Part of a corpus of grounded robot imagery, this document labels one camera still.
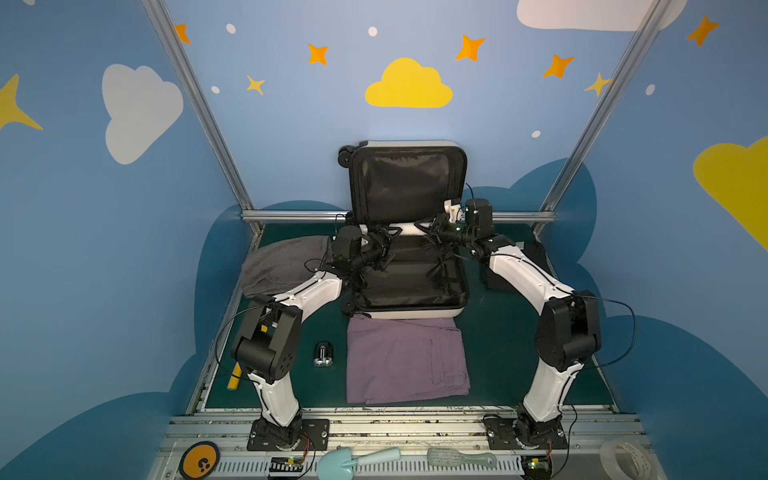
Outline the black t-shirt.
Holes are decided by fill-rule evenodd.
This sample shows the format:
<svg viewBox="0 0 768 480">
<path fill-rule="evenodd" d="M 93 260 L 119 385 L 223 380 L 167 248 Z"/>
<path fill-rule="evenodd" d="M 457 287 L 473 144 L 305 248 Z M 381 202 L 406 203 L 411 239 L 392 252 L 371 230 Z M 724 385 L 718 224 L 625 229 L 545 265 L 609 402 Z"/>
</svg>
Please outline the black t-shirt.
<svg viewBox="0 0 768 480">
<path fill-rule="evenodd" d="M 490 290 L 515 292 L 526 298 L 539 298 L 554 281 L 530 260 L 515 243 L 505 238 L 483 243 L 481 277 Z"/>
</svg>

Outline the purple trousers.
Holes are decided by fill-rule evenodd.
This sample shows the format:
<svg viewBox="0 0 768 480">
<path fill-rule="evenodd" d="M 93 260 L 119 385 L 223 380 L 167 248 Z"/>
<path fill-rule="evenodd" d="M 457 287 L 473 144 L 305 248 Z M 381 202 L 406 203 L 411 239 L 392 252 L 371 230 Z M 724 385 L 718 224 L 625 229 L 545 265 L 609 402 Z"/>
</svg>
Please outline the purple trousers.
<svg viewBox="0 0 768 480">
<path fill-rule="evenodd" d="M 348 322 L 346 400 L 381 405 L 465 396 L 471 388 L 462 332 L 448 318 Z"/>
</svg>

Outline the small black silver device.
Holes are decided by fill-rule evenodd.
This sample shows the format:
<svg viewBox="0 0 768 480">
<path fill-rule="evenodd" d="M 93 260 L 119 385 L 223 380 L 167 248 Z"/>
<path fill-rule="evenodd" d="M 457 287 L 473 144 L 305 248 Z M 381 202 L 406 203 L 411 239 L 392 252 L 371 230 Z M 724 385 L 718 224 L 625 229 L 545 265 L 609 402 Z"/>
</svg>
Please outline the small black silver device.
<svg viewBox="0 0 768 480">
<path fill-rule="evenodd" d="M 313 364 L 320 367 L 329 367 L 334 362 L 334 347 L 328 341 L 320 341 L 315 346 Z"/>
</svg>

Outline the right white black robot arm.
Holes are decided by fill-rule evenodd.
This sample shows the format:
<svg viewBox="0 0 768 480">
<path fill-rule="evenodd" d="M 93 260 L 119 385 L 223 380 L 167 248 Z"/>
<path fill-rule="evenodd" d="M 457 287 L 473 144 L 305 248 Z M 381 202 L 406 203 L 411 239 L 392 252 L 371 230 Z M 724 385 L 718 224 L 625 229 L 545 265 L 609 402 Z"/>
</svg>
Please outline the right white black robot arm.
<svg viewBox="0 0 768 480">
<path fill-rule="evenodd" d="M 437 245 L 466 247 L 539 314 L 534 334 L 537 368 L 513 426 L 517 443 L 533 449 L 557 436 L 570 388 L 601 349 L 598 299 L 538 266 L 515 242 L 496 232 L 492 215 L 485 199 L 472 199 L 464 207 L 448 201 L 443 213 L 414 226 Z"/>
</svg>

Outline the white hard-shell suitcase black lining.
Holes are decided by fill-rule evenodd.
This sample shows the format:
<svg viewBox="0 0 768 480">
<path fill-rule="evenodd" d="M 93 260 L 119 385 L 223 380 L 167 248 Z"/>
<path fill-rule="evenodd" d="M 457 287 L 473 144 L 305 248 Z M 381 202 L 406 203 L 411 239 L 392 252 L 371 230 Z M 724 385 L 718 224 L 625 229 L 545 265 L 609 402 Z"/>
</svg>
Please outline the white hard-shell suitcase black lining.
<svg viewBox="0 0 768 480">
<path fill-rule="evenodd" d="M 394 258 L 386 269 L 367 268 L 352 287 L 350 308 L 374 319 L 455 317 L 469 287 L 457 246 L 434 245 L 414 223 L 460 203 L 467 155 L 452 141 L 363 141 L 337 154 L 349 174 L 347 224 L 398 226 Z"/>
</svg>

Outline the yellow toy shovel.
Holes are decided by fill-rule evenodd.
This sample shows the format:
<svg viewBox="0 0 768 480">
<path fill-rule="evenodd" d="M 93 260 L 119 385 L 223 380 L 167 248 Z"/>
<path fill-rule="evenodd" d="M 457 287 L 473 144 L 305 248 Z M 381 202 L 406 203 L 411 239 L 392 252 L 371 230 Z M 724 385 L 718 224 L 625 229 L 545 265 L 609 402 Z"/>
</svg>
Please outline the yellow toy shovel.
<svg viewBox="0 0 768 480">
<path fill-rule="evenodd" d="M 236 391 L 240 385 L 242 376 L 243 376 L 243 373 L 242 373 L 241 365 L 239 362 L 236 362 L 234 364 L 234 367 L 229 376 L 229 380 L 227 382 L 227 390 Z"/>
</svg>

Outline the pale green hair brush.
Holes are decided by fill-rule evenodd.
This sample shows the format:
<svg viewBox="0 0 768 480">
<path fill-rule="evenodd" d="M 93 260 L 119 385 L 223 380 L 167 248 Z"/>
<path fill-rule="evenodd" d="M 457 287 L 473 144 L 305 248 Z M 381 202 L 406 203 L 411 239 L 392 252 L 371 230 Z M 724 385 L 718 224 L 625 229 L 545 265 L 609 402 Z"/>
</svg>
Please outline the pale green hair brush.
<svg viewBox="0 0 768 480">
<path fill-rule="evenodd" d="M 445 447 L 430 447 L 427 450 L 427 462 L 433 467 L 458 468 L 473 465 L 485 469 L 497 469 L 498 459 L 492 453 L 467 454 Z"/>
</svg>

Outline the left small circuit board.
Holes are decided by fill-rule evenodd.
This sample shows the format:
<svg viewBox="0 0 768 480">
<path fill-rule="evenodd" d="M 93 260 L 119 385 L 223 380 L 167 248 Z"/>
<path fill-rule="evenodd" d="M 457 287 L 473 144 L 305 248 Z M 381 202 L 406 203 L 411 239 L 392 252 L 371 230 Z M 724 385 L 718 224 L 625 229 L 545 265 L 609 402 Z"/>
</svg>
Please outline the left small circuit board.
<svg viewBox="0 0 768 480">
<path fill-rule="evenodd" d="M 268 479 L 296 479 L 305 471 L 304 461 L 298 457 L 271 457 L 268 461 L 266 477 Z"/>
</svg>

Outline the small circuit board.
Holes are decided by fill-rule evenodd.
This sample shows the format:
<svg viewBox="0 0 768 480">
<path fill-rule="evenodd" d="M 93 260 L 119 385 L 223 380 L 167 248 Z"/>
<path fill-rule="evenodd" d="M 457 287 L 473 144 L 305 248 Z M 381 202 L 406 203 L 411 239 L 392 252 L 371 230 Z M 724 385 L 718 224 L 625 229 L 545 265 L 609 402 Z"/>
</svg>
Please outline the small circuit board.
<svg viewBox="0 0 768 480">
<path fill-rule="evenodd" d="M 266 477 L 268 479 L 296 479 L 305 471 L 304 461 L 298 457 L 271 457 L 268 461 Z"/>
<path fill-rule="evenodd" d="M 552 477 L 552 463 L 547 457 L 523 456 L 521 467 L 524 480 L 550 480 Z"/>
</svg>

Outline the orange black round disc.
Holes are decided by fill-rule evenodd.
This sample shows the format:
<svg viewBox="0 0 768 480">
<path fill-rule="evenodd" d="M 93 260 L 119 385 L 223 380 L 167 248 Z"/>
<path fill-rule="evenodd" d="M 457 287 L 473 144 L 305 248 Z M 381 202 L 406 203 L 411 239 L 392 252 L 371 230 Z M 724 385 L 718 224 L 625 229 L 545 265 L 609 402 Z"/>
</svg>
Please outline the orange black round disc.
<svg viewBox="0 0 768 480">
<path fill-rule="evenodd" d="M 200 441 L 183 453 L 178 464 L 178 473 L 186 480 L 205 479 L 214 472 L 219 461 L 218 446 L 210 441 Z"/>
</svg>

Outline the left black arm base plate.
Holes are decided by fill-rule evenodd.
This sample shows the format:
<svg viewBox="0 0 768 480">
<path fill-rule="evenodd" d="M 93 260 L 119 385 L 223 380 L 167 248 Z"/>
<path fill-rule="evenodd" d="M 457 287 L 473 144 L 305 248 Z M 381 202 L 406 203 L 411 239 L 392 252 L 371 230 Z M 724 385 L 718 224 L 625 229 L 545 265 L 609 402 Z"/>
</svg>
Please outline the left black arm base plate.
<svg viewBox="0 0 768 480">
<path fill-rule="evenodd" d="M 327 419 L 297 418 L 288 427 L 254 421 L 248 435 L 248 451 L 326 451 L 330 423 Z"/>
</svg>

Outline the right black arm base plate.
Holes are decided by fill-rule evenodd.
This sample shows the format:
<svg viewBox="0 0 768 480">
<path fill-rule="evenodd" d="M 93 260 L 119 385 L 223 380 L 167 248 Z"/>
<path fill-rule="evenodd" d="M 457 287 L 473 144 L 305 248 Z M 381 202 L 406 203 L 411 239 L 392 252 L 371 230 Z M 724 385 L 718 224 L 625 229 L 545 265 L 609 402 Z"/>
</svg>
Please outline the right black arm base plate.
<svg viewBox="0 0 768 480">
<path fill-rule="evenodd" d="M 566 430 L 560 420 L 547 424 L 543 431 L 529 431 L 518 426 L 517 418 L 505 418 L 495 414 L 481 420 L 491 450 L 566 450 L 569 446 Z"/>
</svg>

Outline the left aluminium frame post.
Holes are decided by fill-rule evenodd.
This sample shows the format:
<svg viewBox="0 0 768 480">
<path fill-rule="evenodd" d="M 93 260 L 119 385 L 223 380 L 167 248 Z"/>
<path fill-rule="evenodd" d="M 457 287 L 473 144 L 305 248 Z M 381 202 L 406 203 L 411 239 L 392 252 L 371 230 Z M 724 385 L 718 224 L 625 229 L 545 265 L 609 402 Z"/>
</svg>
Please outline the left aluminium frame post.
<svg viewBox="0 0 768 480">
<path fill-rule="evenodd" d="M 247 221 L 244 217 L 246 211 L 253 209 L 250 195 L 219 125 L 214 118 L 210 105 L 205 98 L 205 93 L 185 52 L 183 42 L 178 36 L 165 2 L 160 0 L 142 0 L 141 4 L 180 79 L 183 90 L 238 201 L 242 220 L 249 224 L 256 236 L 260 237 L 263 234 L 261 222 L 259 220 Z"/>
</svg>

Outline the aluminium frame post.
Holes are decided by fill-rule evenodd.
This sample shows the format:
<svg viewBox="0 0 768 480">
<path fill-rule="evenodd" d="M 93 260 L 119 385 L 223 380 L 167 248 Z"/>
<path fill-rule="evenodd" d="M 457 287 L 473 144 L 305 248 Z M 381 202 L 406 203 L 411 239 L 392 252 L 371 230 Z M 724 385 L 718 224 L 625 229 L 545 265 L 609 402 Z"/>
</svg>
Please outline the aluminium frame post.
<svg viewBox="0 0 768 480">
<path fill-rule="evenodd" d="M 219 125 L 214 118 L 210 105 L 205 98 L 205 93 L 185 52 L 183 42 L 178 36 L 165 2 L 160 0 L 142 0 L 141 4 L 180 79 L 183 90 L 238 201 L 242 220 L 249 224 L 256 236 L 260 237 L 263 234 L 261 222 L 259 220 L 247 221 L 244 217 L 246 211 L 253 209 L 250 195 Z"/>
<path fill-rule="evenodd" d="M 662 30 L 663 19 L 672 4 L 671 0 L 655 0 L 650 3 L 645 16 L 642 18 L 638 29 L 613 73 L 612 81 L 607 86 L 605 93 L 600 96 L 574 149 L 561 168 L 537 212 L 536 221 L 532 223 L 533 233 L 536 237 L 543 232 L 547 224 L 553 223 L 556 220 L 556 208 L 607 124 L 614 108 L 619 103 L 655 38 Z"/>
</svg>

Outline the right aluminium frame post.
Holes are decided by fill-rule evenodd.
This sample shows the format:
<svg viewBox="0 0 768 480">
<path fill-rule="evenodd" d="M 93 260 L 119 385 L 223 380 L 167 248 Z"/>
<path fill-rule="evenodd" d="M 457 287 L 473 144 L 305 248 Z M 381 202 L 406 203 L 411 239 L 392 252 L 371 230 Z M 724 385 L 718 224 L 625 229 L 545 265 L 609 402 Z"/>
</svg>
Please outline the right aluminium frame post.
<svg viewBox="0 0 768 480">
<path fill-rule="evenodd" d="M 607 86 L 605 93 L 600 96 L 574 149 L 561 168 L 537 212 L 536 221 L 532 223 L 533 233 L 536 237 L 543 232 L 547 224 L 553 223 L 556 220 L 556 208 L 607 124 L 614 108 L 619 103 L 655 38 L 662 30 L 663 19 L 672 4 L 671 0 L 655 0 L 650 3 L 645 16 L 642 18 L 638 29 L 613 73 L 612 81 Z"/>
</svg>

